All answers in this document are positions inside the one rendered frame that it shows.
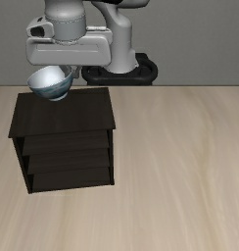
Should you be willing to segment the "dark wooden shelf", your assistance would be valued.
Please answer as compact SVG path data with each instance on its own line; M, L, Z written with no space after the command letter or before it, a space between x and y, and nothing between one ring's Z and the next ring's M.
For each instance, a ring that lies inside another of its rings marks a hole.
M28 193L113 185L116 128L109 89L75 89L61 101L18 95L9 137Z

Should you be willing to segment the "white porcelain bowl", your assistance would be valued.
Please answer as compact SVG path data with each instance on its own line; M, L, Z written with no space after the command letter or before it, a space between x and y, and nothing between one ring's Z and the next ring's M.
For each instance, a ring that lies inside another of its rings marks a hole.
M39 97L59 101L68 95L72 86L70 66L48 66L32 74L28 87Z

